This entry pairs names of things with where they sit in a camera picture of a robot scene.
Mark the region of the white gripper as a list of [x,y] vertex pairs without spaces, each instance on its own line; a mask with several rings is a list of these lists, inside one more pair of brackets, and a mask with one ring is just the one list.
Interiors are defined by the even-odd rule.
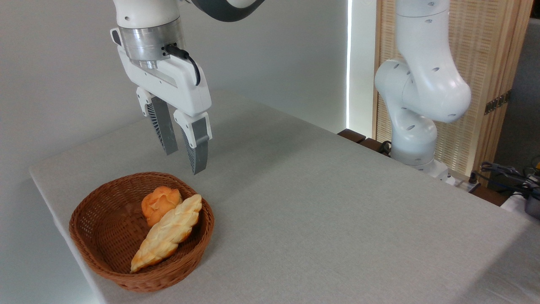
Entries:
[[178,151],[168,104],[181,127],[193,174],[205,170],[212,139],[206,112],[211,106],[204,72],[183,46],[180,28],[113,28],[112,40],[136,90],[141,111],[149,117],[167,155]]

